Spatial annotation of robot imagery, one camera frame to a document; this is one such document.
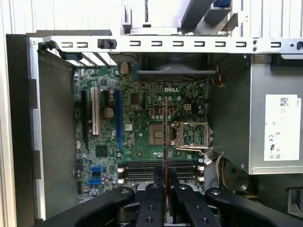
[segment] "dell logo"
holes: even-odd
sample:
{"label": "dell logo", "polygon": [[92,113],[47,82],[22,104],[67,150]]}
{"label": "dell logo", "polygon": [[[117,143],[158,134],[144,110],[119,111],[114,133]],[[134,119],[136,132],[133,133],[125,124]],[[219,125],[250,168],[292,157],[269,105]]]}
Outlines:
{"label": "dell logo", "polygon": [[179,92],[177,87],[165,87],[164,92]]}

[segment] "motherboard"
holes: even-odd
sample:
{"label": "motherboard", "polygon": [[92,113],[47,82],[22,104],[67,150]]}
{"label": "motherboard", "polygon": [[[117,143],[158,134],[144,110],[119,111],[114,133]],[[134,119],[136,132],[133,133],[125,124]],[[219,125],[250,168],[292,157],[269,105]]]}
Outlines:
{"label": "motherboard", "polygon": [[203,187],[203,153],[179,149],[205,144],[205,81],[142,82],[119,67],[74,71],[79,194],[153,182],[163,164],[163,100],[167,101],[169,165],[183,183]]}

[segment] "power supply label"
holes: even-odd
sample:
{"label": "power supply label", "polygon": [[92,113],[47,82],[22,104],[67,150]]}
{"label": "power supply label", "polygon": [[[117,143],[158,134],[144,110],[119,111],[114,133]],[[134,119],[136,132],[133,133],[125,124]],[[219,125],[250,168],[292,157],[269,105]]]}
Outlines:
{"label": "power supply label", "polygon": [[264,161],[299,160],[301,99],[266,95]]}

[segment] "screw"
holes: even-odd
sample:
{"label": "screw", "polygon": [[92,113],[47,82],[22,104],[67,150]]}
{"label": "screw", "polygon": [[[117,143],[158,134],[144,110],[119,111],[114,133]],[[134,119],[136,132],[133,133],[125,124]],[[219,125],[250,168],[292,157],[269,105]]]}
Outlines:
{"label": "screw", "polygon": [[220,192],[219,192],[218,190],[216,190],[216,189],[213,189],[213,190],[211,191],[211,194],[213,194],[213,195],[219,195]]}
{"label": "screw", "polygon": [[185,189],[187,189],[187,186],[185,184],[181,184],[181,185],[179,185],[179,188],[182,190],[185,190]]}
{"label": "screw", "polygon": [[148,218],[146,218],[145,221],[148,222],[148,223],[152,223],[153,222],[153,218],[152,217],[148,217]]}
{"label": "screw", "polygon": [[121,193],[122,193],[122,194],[128,194],[128,193],[129,193],[129,190],[123,189],[123,190],[121,191]]}
{"label": "screw", "polygon": [[108,45],[110,45],[110,46],[113,46],[113,45],[114,45],[114,43],[113,43],[113,41],[112,41],[111,39],[108,39],[108,40],[107,40],[107,43],[108,43]]}
{"label": "screw", "polygon": [[151,187],[152,189],[158,189],[159,188],[159,186],[158,185],[156,185],[156,184],[154,184],[152,187]]}
{"label": "screw", "polygon": [[208,223],[207,218],[202,218],[203,223]]}

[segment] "white pci slot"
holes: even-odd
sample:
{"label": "white pci slot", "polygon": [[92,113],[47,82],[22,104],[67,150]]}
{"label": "white pci slot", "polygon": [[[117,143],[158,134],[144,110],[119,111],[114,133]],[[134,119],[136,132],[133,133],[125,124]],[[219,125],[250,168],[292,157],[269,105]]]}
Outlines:
{"label": "white pci slot", "polygon": [[92,103],[92,121],[93,121],[93,135],[99,135],[100,133],[100,90],[98,87],[92,87],[91,91],[91,103]]}

